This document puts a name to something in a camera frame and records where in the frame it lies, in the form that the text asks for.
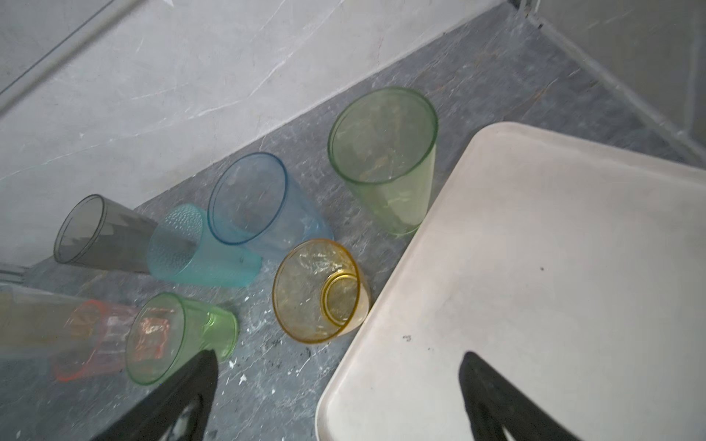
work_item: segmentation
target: plastic cup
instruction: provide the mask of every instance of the plastic cup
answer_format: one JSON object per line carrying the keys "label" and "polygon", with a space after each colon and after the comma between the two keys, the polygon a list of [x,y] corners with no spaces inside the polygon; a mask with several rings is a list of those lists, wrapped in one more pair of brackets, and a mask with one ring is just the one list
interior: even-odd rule
{"label": "plastic cup", "polygon": [[139,385],[166,380],[199,351],[219,362],[233,353],[238,322],[217,306],[163,292],[140,311],[127,340],[126,366]]}
{"label": "plastic cup", "polygon": [[0,358],[49,358],[59,381],[116,372],[138,309],[0,284]]}
{"label": "plastic cup", "polygon": [[310,238],[333,238],[282,161],[260,152],[220,177],[208,201],[208,226],[219,241],[276,260]]}
{"label": "plastic cup", "polygon": [[383,229],[408,234],[429,209],[437,132],[427,98],[388,87],[360,97],[338,116],[328,158]]}
{"label": "plastic cup", "polygon": [[149,272],[147,245],[157,222],[101,195],[80,201],[59,229],[54,259],[99,270]]}
{"label": "plastic cup", "polygon": [[82,344],[82,339],[72,338],[64,324],[84,301],[25,286],[0,284],[0,357],[51,356]]}
{"label": "plastic cup", "polygon": [[139,309],[96,300],[82,303],[64,329],[81,344],[52,357],[54,377],[68,382],[125,368],[125,347]]}
{"label": "plastic cup", "polygon": [[262,258],[241,246],[217,241],[206,212],[183,204],[167,214],[148,247],[152,276],[201,286],[247,286],[260,272]]}
{"label": "plastic cup", "polygon": [[275,275],[273,309],[285,332],[316,344],[360,326],[371,306],[370,288],[348,250],[312,239],[292,250]]}

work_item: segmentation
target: marble tile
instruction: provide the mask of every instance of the marble tile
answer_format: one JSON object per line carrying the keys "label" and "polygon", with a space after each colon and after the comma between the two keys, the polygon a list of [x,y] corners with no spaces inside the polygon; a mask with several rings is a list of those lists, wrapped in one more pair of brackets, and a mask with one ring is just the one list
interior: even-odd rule
{"label": "marble tile", "polygon": [[[273,152],[311,195],[337,240],[351,250],[377,298],[411,237],[390,236],[370,220],[330,167],[325,146],[333,121],[353,99],[387,85],[418,89],[438,111],[433,198],[471,137],[503,120],[686,162],[622,101],[518,17],[511,6],[502,4],[178,183],[138,211],[158,219],[179,203],[205,207],[215,181],[236,158],[255,151]],[[206,439],[314,440],[318,398],[355,333],[311,346],[285,336],[270,300],[276,265],[265,262],[246,288],[205,289],[48,260],[30,270],[28,284],[136,306],[170,290],[233,311],[241,337],[231,360],[220,366]],[[0,413],[7,416],[0,420],[0,433],[21,430],[37,439],[88,439],[148,391],[129,384],[125,375],[61,385],[48,378],[41,363],[0,362],[0,373],[9,372],[17,374],[0,375],[4,393]]]}

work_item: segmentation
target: cup rim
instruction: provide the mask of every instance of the cup rim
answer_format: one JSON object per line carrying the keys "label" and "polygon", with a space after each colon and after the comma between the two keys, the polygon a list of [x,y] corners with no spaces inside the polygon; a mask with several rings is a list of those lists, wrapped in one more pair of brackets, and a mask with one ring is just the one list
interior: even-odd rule
{"label": "cup rim", "polygon": [[351,260],[351,262],[353,262],[353,268],[355,269],[356,282],[357,282],[357,285],[358,285],[358,289],[356,290],[356,298],[355,298],[355,303],[353,304],[353,310],[352,310],[352,312],[354,312],[354,311],[358,308],[358,303],[360,302],[360,296],[361,296],[361,272],[360,272],[360,268],[358,268],[358,263],[355,261],[355,259],[354,259],[353,256],[351,255],[351,253],[346,249],[346,247],[344,247],[343,245],[341,245],[340,243],[338,243],[338,242],[336,242],[336,241],[332,241],[332,240],[326,239],[326,238],[313,238],[313,239],[309,239],[309,240],[307,240],[307,241],[305,241],[305,242],[302,242],[302,243],[300,243],[299,245],[295,246],[295,247],[287,254],[287,256],[286,256],[284,259],[282,259],[282,262],[280,263],[280,266],[277,268],[277,272],[275,273],[275,281],[273,282],[273,285],[272,285],[272,310],[275,312],[275,317],[277,318],[277,322],[280,324],[280,327],[285,331],[285,334],[289,335],[291,338],[293,338],[293,339],[296,340],[297,342],[299,342],[299,343],[304,343],[304,344],[319,344],[319,343],[327,342],[327,341],[329,341],[329,340],[331,340],[331,339],[336,338],[336,336],[338,336],[338,335],[341,333],[341,331],[343,331],[343,330],[346,328],[346,326],[348,326],[348,324],[350,323],[350,321],[353,320],[353,315],[354,315],[353,313],[351,313],[350,317],[348,317],[348,319],[345,321],[345,323],[343,323],[343,325],[341,325],[341,326],[338,328],[338,330],[337,330],[336,332],[334,332],[333,334],[331,334],[330,336],[328,336],[328,337],[326,337],[326,338],[324,338],[324,339],[302,339],[302,338],[299,338],[299,337],[293,335],[293,334],[285,327],[284,323],[282,322],[282,319],[280,319],[280,314],[277,312],[277,302],[275,302],[275,287],[277,286],[277,280],[278,280],[279,277],[280,277],[280,273],[281,273],[281,271],[282,271],[282,268],[285,266],[285,263],[289,260],[289,258],[292,257],[292,256],[294,255],[294,253],[295,253],[296,251],[298,251],[300,248],[302,248],[303,246],[307,246],[307,245],[309,245],[309,244],[312,243],[312,242],[331,243],[331,244],[333,244],[335,247],[337,247],[337,248],[343,250],[343,252],[345,253],[345,255]]}
{"label": "cup rim", "polygon": [[[181,327],[181,341],[179,342],[179,348],[176,350],[176,353],[174,353],[174,358],[172,361],[169,363],[169,366],[160,374],[159,377],[155,378],[153,381],[150,382],[142,382],[138,381],[135,379],[133,376],[132,372],[130,372],[130,363],[129,363],[129,355],[128,355],[128,342],[130,341],[130,337],[135,330],[135,326],[138,323],[138,318],[140,317],[140,314],[150,305],[152,301],[154,301],[156,298],[159,297],[172,297],[175,298],[177,303],[179,304],[179,307],[181,309],[181,315],[184,318],[184,326]],[[132,326],[130,326],[130,332],[128,332],[127,337],[125,338],[125,371],[128,373],[128,377],[130,377],[130,380],[134,381],[136,384],[140,386],[149,386],[149,385],[154,385],[156,382],[159,382],[160,380],[164,379],[164,376],[169,372],[170,369],[172,369],[172,366],[177,361],[177,358],[179,357],[179,353],[181,352],[182,348],[184,347],[184,337],[186,336],[186,309],[184,307],[184,303],[181,301],[181,297],[179,297],[177,294],[168,292],[168,291],[162,291],[156,296],[152,297],[150,300],[145,303],[145,305],[140,309],[140,312],[137,313],[135,316],[135,321],[133,322]]]}
{"label": "cup rim", "polygon": [[[227,241],[217,233],[217,227],[215,226],[215,223],[213,221],[213,211],[215,209],[215,197],[220,191],[221,187],[223,186],[223,183],[225,182],[225,178],[228,175],[229,171],[235,166],[235,164],[238,164],[238,162],[242,161],[243,159],[252,157],[252,156],[265,156],[271,159],[274,159],[277,164],[282,167],[282,173],[285,175],[285,191],[282,194],[282,200],[280,201],[280,206],[277,208],[277,211],[275,214],[272,216],[272,219],[256,234],[252,235],[251,237],[245,239],[244,241],[236,241],[236,242],[230,242]],[[206,218],[208,221],[208,229],[211,231],[211,234],[213,234],[213,237],[216,238],[220,243],[225,243],[226,245],[243,245],[245,243],[248,243],[255,238],[261,236],[265,231],[267,231],[270,226],[275,222],[275,219],[277,219],[280,216],[280,213],[282,212],[282,208],[285,206],[285,201],[287,200],[287,196],[289,195],[289,173],[287,173],[287,168],[285,167],[285,163],[282,162],[280,158],[277,156],[273,155],[272,153],[269,152],[253,152],[253,153],[248,153],[247,155],[240,157],[235,160],[232,164],[228,166],[227,169],[221,174],[220,178],[218,178],[218,181],[216,182],[215,187],[213,188],[213,191],[211,191],[211,196],[208,198],[208,210],[206,212]]]}
{"label": "cup rim", "polygon": [[[64,234],[66,233],[66,229],[68,228],[68,225],[71,223],[71,220],[74,218],[73,214],[74,212],[77,212],[82,206],[84,206],[88,201],[93,200],[95,198],[99,198],[100,202],[102,204],[101,208],[101,214],[100,214],[100,220],[95,226],[95,230],[93,231],[93,235],[88,239],[88,242],[81,248],[81,250],[76,253],[73,257],[69,259],[62,259],[61,254],[59,252],[59,249],[61,247],[61,240],[64,238]],[[56,239],[54,239],[54,260],[57,261],[58,263],[73,263],[78,261],[83,257],[83,255],[86,254],[86,252],[90,249],[90,247],[93,245],[93,243],[98,239],[98,236],[100,235],[100,231],[103,229],[103,225],[105,224],[105,217],[107,215],[107,204],[105,203],[105,198],[97,193],[94,193],[92,195],[88,195],[85,198],[81,199],[81,201],[76,204],[74,208],[71,209],[71,211],[68,213],[66,218],[64,219],[64,222],[61,224],[61,227],[59,228],[59,233],[56,234]]]}
{"label": "cup rim", "polygon": [[[340,124],[343,122],[343,119],[348,115],[348,113],[351,111],[351,109],[356,104],[358,104],[362,99],[367,98],[370,95],[373,95],[376,93],[390,92],[390,91],[412,95],[418,99],[421,99],[422,102],[428,107],[427,110],[429,110],[429,116],[431,116],[433,119],[433,126],[434,126],[433,133],[431,135],[431,142],[429,143],[429,146],[427,147],[426,152],[421,156],[421,158],[419,158],[419,161],[417,161],[417,163],[412,165],[407,171],[400,174],[399,176],[395,176],[390,179],[385,179],[383,181],[373,181],[373,182],[358,181],[358,180],[353,179],[350,176],[346,175],[346,173],[344,173],[339,168],[338,164],[336,163],[335,159],[333,158],[334,137],[336,136],[336,132],[338,131]],[[343,109],[343,111],[338,115],[338,117],[336,117],[336,121],[333,123],[333,126],[331,127],[331,131],[328,134],[328,148],[326,149],[327,153],[328,153],[328,161],[331,163],[331,166],[336,171],[336,174],[338,176],[341,176],[341,178],[343,178],[344,181],[353,183],[357,186],[377,186],[377,185],[384,184],[384,183],[390,183],[390,182],[393,182],[393,181],[396,181],[398,179],[405,177],[406,175],[408,175],[409,173],[414,171],[417,167],[419,167],[419,165],[422,162],[424,162],[424,160],[429,156],[429,154],[433,150],[434,146],[436,145],[436,138],[438,136],[438,129],[439,129],[438,114],[436,113],[436,110],[434,109],[434,106],[431,103],[431,101],[429,101],[429,99],[427,97],[425,97],[424,95],[422,95],[421,93],[417,92],[414,89],[410,89],[408,87],[400,87],[400,86],[390,86],[390,87],[382,87],[381,89],[375,89],[375,90],[372,90],[372,91],[366,93],[365,95],[362,95],[361,97],[356,98],[351,104],[348,104],[346,106],[346,108]]]}

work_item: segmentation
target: white marble wall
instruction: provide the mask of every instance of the white marble wall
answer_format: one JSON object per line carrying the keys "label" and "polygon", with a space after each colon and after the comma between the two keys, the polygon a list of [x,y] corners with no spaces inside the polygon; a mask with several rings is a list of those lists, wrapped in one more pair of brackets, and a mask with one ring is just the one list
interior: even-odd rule
{"label": "white marble wall", "polygon": [[0,119],[0,261],[50,256],[82,197],[137,206],[498,2],[147,0]]}

